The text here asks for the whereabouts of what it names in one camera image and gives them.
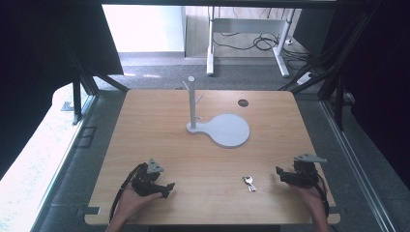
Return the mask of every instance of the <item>cable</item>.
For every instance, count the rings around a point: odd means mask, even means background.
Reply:
[[[320,65],[323,65],[326,62],[329,62],[331,59],[335,58],[335,56],[338,54],[338,52],[341,50],[341,44],[345,43],[348,40],[348,36],[350,35],[350,32],[353,30],[354,25],[356,22],[359,20],[359,18],[356,18],[353,20],[348,27],[343,31],[341,36],[337,38],[337,40],[322,54],[320,54],[318,57],[313,57],[307,61],[307,63],[301,67],[301,69],[293,76],[293,78],[290,80],[289,83],[285,84],[284,86],[280,87],[279,90],[287,90],[290,86],[293,84],[296,84],[297,81],[309,70],[314,69],[314,68],[319,68]],[[315,78],[311,78],[309,81],[306,83],[292,89],[290,92],[293,94],[297,94],[300,91],[308,88],[309,86],[312,86],[315,83],[318,83],[319,81],[323,80],[324,78],[327,78],[336,68],[335,64],[333,64],[330,68],[316,76]]]
[[[271,11],[272,11],[272,8],[269,9],[268,16],[266,18],[269,18],[269,16],[271,15]]]
[[[223,34],[222,32],[220,32],[220,34],[221,34],[222,36],[225,36],[225,37],[231,37],[231,36],[239,35],[239,34],[241,34],[241,33]]]
[[[283,8],[282,17],[280,19],[283,19],[284,11],[286,11],[286,8]]]
[[[236,12],[235,12],[235,7],[232,7],[232,11],[233,11],[233,14],[235,14],[236,17],[238,18],[238,15],[237,15]]]
[[[265,8],[265,9],[263,10],[263,12],[259,15],[259,18],[262,17],[263,13],[266,12],[266,10],[267,10],[267,8]]]
[[[232,45],[229,45],[229,44],[218,43],[218,42],[215,41],[215,39],[214,39],[214,43],[215,43],[216,45],[227,46],[227,47],[230,47],[230,48],[233,48],[233,49],[237,49],[237,50],[249,50],[249,49],[254,48],[254,47],[258,48],[259,50],[264,50],[264,51],[265,51],[265,50],[271,50],[271,49],[274,47],[274,45],[272,45],[272,44],[270,44],[270,43],[268,43],[268,42],[272,42],[273,44],[276,44],[275,41],[272,40],[272,39],[270,39],[270,38],[267,38],[267,37],[262,37],[262,35],[263,35],[263,34],[260,34],[258,37],[256,37],[256,38],[253,40],[253,45],[252,45],[252,46],[245,47],[245,48],[236,47],[236,46],[232,46]],[[264,43],[264,44],[266,44],[268,47],[261,47],[261,46],[259,45],[260,43]]]
[[[275,45],[279,45],[279,36],[276,36],[274,34],[271,34],[271,36],[275,38],[274,40]],[[287,50],[286,48],[283,48],[282,52],[285,56],[292,57],[298,60],[306,61],[306,59],[309,57],[308,52],[290,51],[290,50]]]

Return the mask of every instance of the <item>desk leg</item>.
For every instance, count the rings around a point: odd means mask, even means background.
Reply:
[[[208,44],[208,55],[206,62],[206,74],[214,74],[214,11],[215,7],[211,8],[210,21],[209,21],[209,44]]]
[[[287,15],[286,22],[284,24],[282,33],[280,35],[279,45],[278,45],[278,47],[273,48],[275,57],[277,58],[277,62],[278,62],[278,65],[279,65],[280,72],[281,72],[283,77],[289,76],[289,71],[287,70],[286,65],[283,62],[283,58],[281,57],[280,54],[283,50],[283,45],[284,45],[284,42],[286,40],[287,33],[289,33],[289,29],[290,29],[290,25],[292,24],[292,18],[293,18],[294,13],[295,13],[295,9],[290,9],[289,10],[289,14]]]

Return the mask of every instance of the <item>wooden table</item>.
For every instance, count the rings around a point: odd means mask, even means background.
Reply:
[[[250,127],[249,140],[226,149],[208,136],[189,134],[189,94],[186,90],[130,90],[86,215],[89,224],[107,224],[118,188],[135,166],[153,158],[164,172],[158,185],[176,183],[167,199],[144,209],[131,223],[164,224],[288,224],[311,222],[308,209],[292,189],[279,180],[275,167],[293,170],[293,158],[315,154],[293,95],[273,91],[197,90],[205,94],[196,114],[207,122],[221,113],[236,113]],[[238,100],[247,100],[241,107]],[[324,177],[322,168],[316,164]],[[242,177],[257,187],[249,192]],[[335,201],[328,193],[330,206]],[[329,216],[338,223],[339,214]]]

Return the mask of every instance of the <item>metal bracket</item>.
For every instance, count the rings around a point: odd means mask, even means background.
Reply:
[[[163,168],[157,162],[155,162],[154,159],[150,158],[148,162],[147,173],[151,174],[159,172],[163,172]]]

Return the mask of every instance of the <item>human arm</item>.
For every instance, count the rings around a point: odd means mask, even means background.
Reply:
[[[321,187],[322,190],[325,190],[325,186],[321,178],[319,178],[319,182],[317,183],[317,185]],[[313,222],[313,231],[329,232],[329,224],[325,213],[325,207],[323,205],[322,198],[317,189],[314,187],[301,188],[292,185],[289,186],[299,194],[299,196],[307,205]]]
[[[162,193],[157,192],[148,196],[138,195],[131,186],[131,183],[127,184],[118,201],[117,207],[114,212],[114,216],[111,222],[108,224],[105,232],[119,232],[122,231],[127,222],[138,213],[150,202],[160,199]]]

